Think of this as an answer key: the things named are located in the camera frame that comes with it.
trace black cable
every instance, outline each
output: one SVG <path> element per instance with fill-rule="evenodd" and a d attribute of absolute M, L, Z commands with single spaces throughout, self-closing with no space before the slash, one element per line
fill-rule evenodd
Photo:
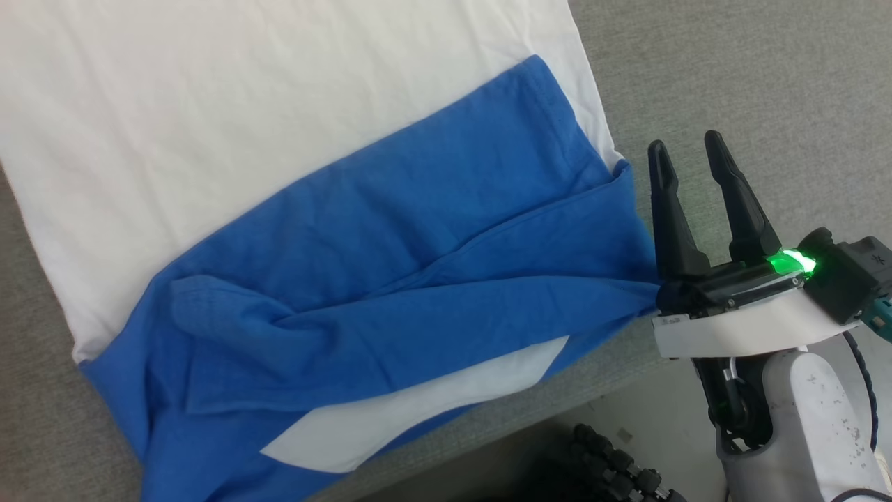
<path fill-rule="evenodd" d="M 855 337 L 848 331 L 843 331 L 842 336 L 846 339 L 846 342 L 848 342 L 849 348 L 852 349 L 852 356 L 855 356 L 855 361 L 858 363 L 858 369 L 861 370 L 861 376 L 864 378 L 864 387 L 867 388 L 867 399 L 871 402 L 871 451 L 876 451 L 877 431 L 880 428 L 880 418 L 877 416 L 877 395 L 873 393 L 873 380 L 871 379 L 870 372 L 867 371 L 867 364 L 864 362 L 864 356 L 861 355 L 861 350 L 858 349 L 858 343 L 855 342 Z"/>
<path fill-rule="evenodd" d="M 873 497 L 877 500 L 882 500 L 883 502 L 892 502 L 892 497 L 890 497 L 889 495 L 869 488 L 855 488 L 846 490 L 834 497 L 830 502 L 843 502 L 843 500 L 849 500 L 850 498 L 855 497 Z"/>

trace blue fabric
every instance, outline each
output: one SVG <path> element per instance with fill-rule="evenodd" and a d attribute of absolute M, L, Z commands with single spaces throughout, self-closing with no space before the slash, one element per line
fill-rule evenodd
<path fill-rule="evenodd" d="M 309 410 L 569 335 L 552 374 L 653 309 L 656 281 L 629 166 L 611 174 L 534 56 L 180 256 L 82 370 L 144 501 L 294 500 L 339 476 L 259 451 Z"/>

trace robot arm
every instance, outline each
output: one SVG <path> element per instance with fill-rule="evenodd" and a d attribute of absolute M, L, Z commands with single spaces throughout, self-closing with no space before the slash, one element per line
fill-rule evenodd
<path fill-rule="evenodd" d="M 834 243 L 824 228 L 782 250 L 722 136 L 709 131 L 705 142 L 731 225 L 731 261 L 712 266 L 697 249 L 672 161 L 655 141 L 651 205 L 665 283 L 654 332 L 662 356 L 689 357 L 697 369 L 732 499 L 887 493 L 871 429 L 858 423 L 830 365 L 805 346 L 860 322 L 892 341 L 892 252 L 874 237 Z"/>

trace gray fabric surface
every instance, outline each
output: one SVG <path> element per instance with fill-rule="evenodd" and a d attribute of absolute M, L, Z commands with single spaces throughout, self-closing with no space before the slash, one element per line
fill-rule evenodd
<path fill-rule="evenodd" d="M 702 136 L 722 132 L 788 246 L 819 225 L 892 242 L 892 4 L 757 0 L 719 5 L 571 2 L 617 149 L 637 166 L 666 142 L 702 250 L 730 233 Z M 139 469 L 71 363 L 70 334 L 0 185 L 0 493 L 127 501 Z M 616 389 L 660 361 L 640 322 L 566 372 L 479 406 L 363 465 L 315 500 L 353 500 Z"/>

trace green led light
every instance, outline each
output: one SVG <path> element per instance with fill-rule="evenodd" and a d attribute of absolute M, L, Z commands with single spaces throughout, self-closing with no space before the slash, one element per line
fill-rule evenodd
<path fill-rule="evenodd" d="M 796 249 L 785 249 L 777 255 L 768 256 L 766 259 L 778 274 L 787 275 L 792 272 L 802 272 L 806 279 L 814 273 L 814 267 L 818 264 L 815 260 L 796 251 Z"/>
<path fill-rule="evenodd" d="M 799 262 L 799 264 L 802 265 L 802 272 L 805 272 L 808 275 L 811 275 L 811 273 L 814 272 L 814 267 L 818 264 L 815 260 L 796 251 L 796 249 L 786 249 L 783 251 L 783 254 L 790 256 Z"/>

